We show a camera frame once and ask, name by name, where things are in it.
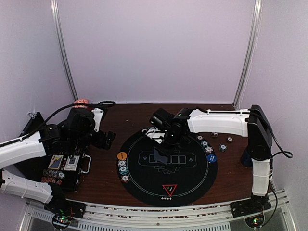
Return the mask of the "single playing card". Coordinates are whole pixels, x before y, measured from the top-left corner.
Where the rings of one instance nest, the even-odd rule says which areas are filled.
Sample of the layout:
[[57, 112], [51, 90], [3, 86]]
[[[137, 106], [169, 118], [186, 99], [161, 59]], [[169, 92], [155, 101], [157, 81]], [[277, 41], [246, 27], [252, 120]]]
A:
[[163, 153], [161, 153], [158, 149], [156, 149], [156, 148], [153, 149], [153, 155], [154, 155], [154, 160], [156, 162], [163, 163], [164, 165], [167, 164], [168, 157], [165, 156]]

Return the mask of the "orange round blind button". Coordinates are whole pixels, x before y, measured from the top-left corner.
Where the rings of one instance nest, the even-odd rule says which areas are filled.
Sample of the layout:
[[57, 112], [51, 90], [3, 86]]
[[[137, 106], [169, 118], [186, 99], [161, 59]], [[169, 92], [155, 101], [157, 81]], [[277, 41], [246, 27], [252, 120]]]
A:
[[121, 161], [125, 161], [128, 157], [128, 154], [126, 152], [119, 152], [117, 154], [117, 159]]

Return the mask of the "blue white chip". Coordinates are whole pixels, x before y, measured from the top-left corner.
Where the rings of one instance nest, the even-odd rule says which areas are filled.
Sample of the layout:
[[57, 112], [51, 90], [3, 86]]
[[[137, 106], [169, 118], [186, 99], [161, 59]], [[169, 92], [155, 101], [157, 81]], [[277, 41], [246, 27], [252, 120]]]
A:
[[210, 147], [210, 146], [207, 146], [207, 147], [205, 147], [205, 152], [206, 152], [207, 154], [211, 154], [211, 153], [213, 152], [213, 148]]
[[118, 161], [118, 167], [126, 167], [127, 166], [127, 163], [125, 160], [119, 160]]

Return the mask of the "green chip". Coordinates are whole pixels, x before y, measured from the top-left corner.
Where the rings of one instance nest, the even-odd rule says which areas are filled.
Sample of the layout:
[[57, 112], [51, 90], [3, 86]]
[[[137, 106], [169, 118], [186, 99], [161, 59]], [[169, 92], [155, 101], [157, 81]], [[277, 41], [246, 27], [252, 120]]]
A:
[[201, 145], [205, 148], [208, 146], [208, 142], [207, 141], [201, 141]]
[[128, 168], [127, 168], [126, 166], [121, 166], [121, 167], [119, 168], [119, 173], [120, 173], [121, 175], [127, 175], [127, 174], [128, 174]]

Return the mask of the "blue round blind button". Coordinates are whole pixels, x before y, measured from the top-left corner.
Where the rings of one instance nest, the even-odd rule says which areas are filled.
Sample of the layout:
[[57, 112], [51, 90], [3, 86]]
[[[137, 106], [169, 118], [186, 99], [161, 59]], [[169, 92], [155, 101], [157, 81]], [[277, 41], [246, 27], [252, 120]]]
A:
[[208, 160], [208, 162], [210, 162], [210, 163], [215, 163], [215, 162], [217, 162], [217, 157], [216, 157], [214, 154], [209, 154], [209, 155], [207, 156], [207, 160]]

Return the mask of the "red triangle marker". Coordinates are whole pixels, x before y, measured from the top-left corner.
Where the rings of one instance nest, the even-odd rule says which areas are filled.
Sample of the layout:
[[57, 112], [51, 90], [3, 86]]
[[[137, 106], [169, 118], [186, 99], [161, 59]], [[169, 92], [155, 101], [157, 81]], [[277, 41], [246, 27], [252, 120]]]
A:
[[162, 185], [163, 189], [166, 191], [166, 193], [168, 194], [169, 197], [172, 197], [174, 194], [174, 191], [177, 188], [177, 184], [165, 184]]

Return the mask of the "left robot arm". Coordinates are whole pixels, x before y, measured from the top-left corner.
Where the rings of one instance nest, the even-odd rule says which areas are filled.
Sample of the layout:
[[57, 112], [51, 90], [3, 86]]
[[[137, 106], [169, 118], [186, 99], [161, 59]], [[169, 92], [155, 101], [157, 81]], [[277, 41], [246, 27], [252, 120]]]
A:
[[115, 133], [100, 130], [100, 123], [105, 117], [112, 101], [99, 104], [76, 103], [64, 106], [51, 117], [69, 108], [66, 120], [60, 124], [48, 124], [48, 117], [30, 133], [3, 142], [0, 145], [0, 192], [21, 198], [39, 201], [55, 209], [59, 214], [69, 210], [61, 187], [56, 183], [36, 182], [11, 174], [7, 166], [33, 158], [51, 156], [56, 153], [72, 155], [80, 145], [90, 145], [108, 150], [115, 139]]

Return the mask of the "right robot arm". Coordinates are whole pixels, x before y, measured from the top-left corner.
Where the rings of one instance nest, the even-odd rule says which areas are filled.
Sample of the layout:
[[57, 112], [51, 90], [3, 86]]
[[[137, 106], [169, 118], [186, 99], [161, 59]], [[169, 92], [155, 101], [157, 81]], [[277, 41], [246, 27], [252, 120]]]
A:
[[252, 163], [252, 192], [249, 199], [231, 203], [231, 210], [235, 215], [245, 215], [271, 208], [268, 190], [275, 157], [272, 146], [276, 144], [279, 153], [287, 158], [293, 158], [293, 154], [280, 146], [259, 105], [227, 111], [183, 108], [175, 115], [159, 108], [153, 113], [150, 123], [144, 135], [158, 144], [156, 153], [164, 156], [169, 156], [171, 150], [191, 134], [209, 132], [246, 137], [248, 145], [242, 157], [249, 158]]

